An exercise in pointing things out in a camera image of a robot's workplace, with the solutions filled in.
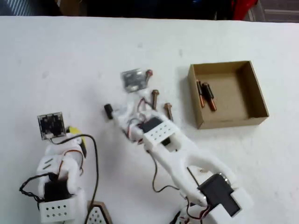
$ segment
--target black electronic component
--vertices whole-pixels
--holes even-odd
[[[213,95],[211,87],[208,83],[202,84],[202,90],[203,90],[203,94],[207,100],[214,99],[214,95]]]
[[[157,117],[153,117],[153,118],[149,119],[147,122],[140,124],[140,128],[143,130],[144,133],[147,133],[150,130],[152,130],[153,128],[157,127],[161,123],[162,123],[162,120],[160,120]],[[170,142],[171,142],[170,138],[166,138],[161,143],[164,146],[167,146],[168,144],[170,144]]]
[[[149,119],[147,122],[144,122],[140,124],[140,128],[143,130],[144,133],[149,132],[153,128],[157,127],[159,124],[162,123],[162,120],[160,120],[157,117],[153,117]]]
[[[206,196],[211,210],[218,204],[222,204],[231,217],[240,210],[238,204],[231,197],[231,193],[233,193],[234,190],[226,183],[220,174],[214,174],[198,188]]]
[[[113,109],[112,109],[112,106],[111,104],[106,104],[104,106],[104,109],[105,109],[105,112],[107,114],[107,117],[112,120],[113,119],[113,116],[112,116],[112,112],[113,112]]]
[[[211,110],[216,111],[217,107],[215,105],[215,102],[213,101],[214,95],[212,93],[212,90],[211,90],[211,87],[210,87],[209,83],[203,83],[202,84],[202,90],[203,90],[203,93],[204,93],[204,97],[206,98],[207,102],[210,105]]]
[[[56,180],[45,183],[44,188],[45,202],[59,201],[68,199],[71,194],[67,190],[67,180]]]
[[[40,115],[37,119],[43,140],[65,136],[61,112]]]

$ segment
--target open cardboard box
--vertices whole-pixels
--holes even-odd
[[[188,74],[197,128],[258,125],[268,116],[250,61],[192,64]],[[217,111],[201,108],[196,80],[210,84]]]

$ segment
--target black connector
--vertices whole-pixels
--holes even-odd
[[[105,109],[105,112],[107,114],[107,117],[112,120],[113,119],[113,116],[112,116],[112,112],[113,112],[113,109],[112,109],[112,106],[111,104],[106,104],[104,106],[104,109]]]

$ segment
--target white table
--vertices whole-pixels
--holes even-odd
[[[299,24],[0,17],[0,33],[1,223],[39,222],[35,201],[18,189],[35,174],[47,144],[37,115],[59,111],[66,125],[96,138],[96,200],[114,223],[169,223],[183,199],[171,189],[152,191],[151,158],[103,113],[104,104],[126,98],[120,72],[134,68],[153,69],[149,86],[160,90],[158,108],[171,102],[175,123],[229,165],[252,195],[255,206],[240,223],[298,223]],[[241,60],[252,61],[270,117],[260,126],[197,130],[189,65]],[[95,161],[92,143],[87,147],[90,199]],[[167,183],[160,169],[156,184]]]

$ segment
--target black cable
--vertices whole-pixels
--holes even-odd
[[[150,154],[150,156],[151,156],[151,158],[153,159],[154,164],[155,164],[155,174],[154,174],[154,178],[153,178],[153,182],[152,182],[152,187],[153,187],[154,192],[159,193],[159,192],[161,192],[162,190],[164,190],[164,189],[167,188],[167,187],[173,188],[173,189],[175,189],[175,190],[179,190],[179,188],[174,187],[174,186],[171,186],[171,185],[166,185],[166,186],[162,187],[160,190],[156,190],[156,188],[155,188],[155,179],[156,179],[156,176],[157,176],[157,173],[158,173],[158,166],[157,166],[157,162],[156,162],[155,158],[154,158],[153,155],[149,152],[149,150],[147,150],[147,153]]]
[[[195,176],[193,175],[193,173],[191,172],[191,170],[189,169],[189,167],[187,167],[187,170],[189,171],[189,173],[190,173],[191,176],[193,177],[194,181],[196,182],[197,186],[199,187],[199,183],[197,182]]]
[[[34,198],[34,200],[37,202],[37,208],[38,208],[38,209],[39,209],[39,203],[40,203],[40,202],[43,202],[44,200],[41,199],[39,196],[35,195],[34,193],[24,191],[23,189],[24,189],[24,187],[25,187],[30,181],[32,181],[32,180],[34,180],[34,179],[37,179],[37,178],[40,178],[40,177],[42,177],[42,176],[49,176],[49,177],[50,177],[50,176],[53,176],[53,177],[54,177],[55,174],[54,174],[54,173],[45,173],[45,174],[41,174],[41,175],[33,176],[33,177],[27,179],[27,180],[20,186],[20,188],[19,188],[19,191],[20,191],[22,194],[24,194],[24,195],[26,195],[26,196],[28,196],[28,197],[33,197],[33,198]]]
[[[199,218],[199,217],[194,217],[194,216],[192,216],[192,215],[189,214],[190,201],[189,201],[188,197],[186,197],[186,199],[187,199],[187,202],[188,202],[188,204],[187,204],[187,209],[186,209],[186,213],[187,213],[187,215],[188,215],[190,218],[193,218],[193,219],[196,219],[196,220],[201,220],[201,218]]]
[[[89,205],[89,209],[88,209],[88,212],[87,212],[87,215],[86,215],[86,218],[85,218],[85,221],[84,223],[86,224],[87,223],[87,220],[88,220],[88,214],[90,213],[90,211],[92,210],[93,208],[93,202],[94,202],[94,198],[95,198],[95,194],[97,192],[97,189],[98,189],[98,183],[99,183],[99,162],[98,162],[98,149],[97,149],[97,144],[95,142],[95,139],[89,135],[89,134],[78,134],[76,136],[73,136],[71,138],[68,138],[68,139],[65,139],[61,142],[58,142],[58,143],[55,143],[52,141],[52,139],[50,139],[50,141],[55,144],[55,145],[61,145],[61,144],[64,144],[70,140],[73,140],[75,138],[78,138],[78,137],[88,137],[88,138],[91,138],[93,140],[93,144],[94,144],[94,150],[95,150],[95,161],[96,161],[96,174],[97,174],[97,177],[96,177],[96,183],[95,183],[95,187],[94,187],[94,192],[93,192],[93,197],[92,197],[92,200],[90,202],[90,205]]]

